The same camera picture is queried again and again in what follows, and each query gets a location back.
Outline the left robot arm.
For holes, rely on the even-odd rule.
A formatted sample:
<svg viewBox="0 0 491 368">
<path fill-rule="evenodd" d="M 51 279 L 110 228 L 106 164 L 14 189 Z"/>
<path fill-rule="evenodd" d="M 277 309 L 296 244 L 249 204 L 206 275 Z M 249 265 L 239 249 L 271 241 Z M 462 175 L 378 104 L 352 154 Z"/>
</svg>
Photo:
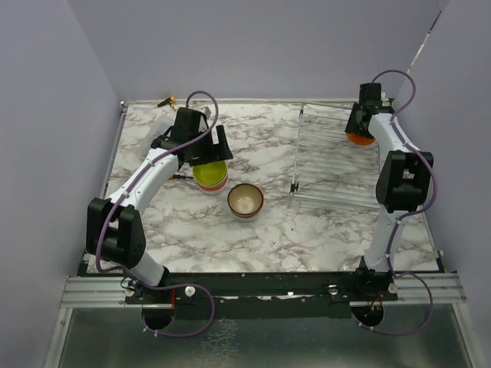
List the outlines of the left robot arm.
<svg viewBox="0 0 491 368">
<path fill-rule="evenodd" d="M 109 261 L 143 283 L 150 301 L 164 301 L 170 291 L 168 270 L 147 252 L 142 215 L 162 185 L 187 164 L 201 166 L 231 160 L 225 128 L 209 124 L 198 110 L 181 107 L 169 131 L 150 144 L 132 176 L 108 198 L 87 207 L 86 251 L 97 262 Z"/>
</svg>

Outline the orange floral pattern bowl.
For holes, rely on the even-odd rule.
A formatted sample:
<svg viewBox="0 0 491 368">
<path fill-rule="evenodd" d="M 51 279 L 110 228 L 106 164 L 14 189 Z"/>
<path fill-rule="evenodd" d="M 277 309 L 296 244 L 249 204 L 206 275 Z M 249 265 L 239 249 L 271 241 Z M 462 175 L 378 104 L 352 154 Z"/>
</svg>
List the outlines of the orange floral pattern bowl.
<svg viewBox="0 0 491 368">
<path fill-rule="evenodd" d="M 255 221 L 260 215 L 262 214 L 261 211 L 257 211 L 254 215 L 250 216 L 242 216 L 239 213 L 232 212 L 232 215 L 234 216 L 235 219 L 242 221 L 242 222 L 252 222 Z"/>
</svg>

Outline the beige bowl dark outside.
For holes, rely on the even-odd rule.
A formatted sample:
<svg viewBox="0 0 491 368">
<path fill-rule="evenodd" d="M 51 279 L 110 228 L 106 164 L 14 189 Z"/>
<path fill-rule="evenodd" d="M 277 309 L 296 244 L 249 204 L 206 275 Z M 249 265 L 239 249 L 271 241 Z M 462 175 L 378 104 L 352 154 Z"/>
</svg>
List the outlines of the beige bowl dark outside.
<svg viewBox="0 0 491 368">
<path fill-rule="evenodd" d="M 248 219 L 260 213 L 264 206 L 262 190 L 249 183 L 241 183 L 230 189 L 227 204 L 232 213 L 240 218 Z"/>
</svg>

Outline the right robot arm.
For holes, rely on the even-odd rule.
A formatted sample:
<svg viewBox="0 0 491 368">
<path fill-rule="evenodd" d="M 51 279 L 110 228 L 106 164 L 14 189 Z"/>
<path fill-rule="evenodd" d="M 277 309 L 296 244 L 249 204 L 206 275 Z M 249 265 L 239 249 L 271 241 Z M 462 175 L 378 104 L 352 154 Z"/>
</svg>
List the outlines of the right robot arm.
<svg viewBox="0 0 491 368">
<path fill-rule="evenodd" d="M 407 218 L 427 200 L 433 154 L 411 142 L 390 102 L 383 101 L 381 84 L 376 82 L 360 85 L 358 102 L 344 131 L 359 146 L 378 144 L 380 174 L 375 196 L 380 210 L 364 264 L 371 271 L 389 272 Z"/>
</svg>

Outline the white bowl orange outside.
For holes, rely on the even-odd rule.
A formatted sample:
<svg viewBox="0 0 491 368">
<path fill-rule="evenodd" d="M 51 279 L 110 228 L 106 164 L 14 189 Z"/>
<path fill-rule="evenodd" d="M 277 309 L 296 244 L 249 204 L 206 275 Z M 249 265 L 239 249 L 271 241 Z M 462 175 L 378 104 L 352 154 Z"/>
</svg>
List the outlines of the white bowl orange outside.
<svg viewBox="0 0 491 368">
<path fill-rule="evenodd" d="M 346 137 L 353 143 L 359 146 L 370 146 L 373 144 L 376 139 L 375 138 L 367 138 L 365 136 L 360 136 L 355 133 L 346 133 Z"/>
</svg>

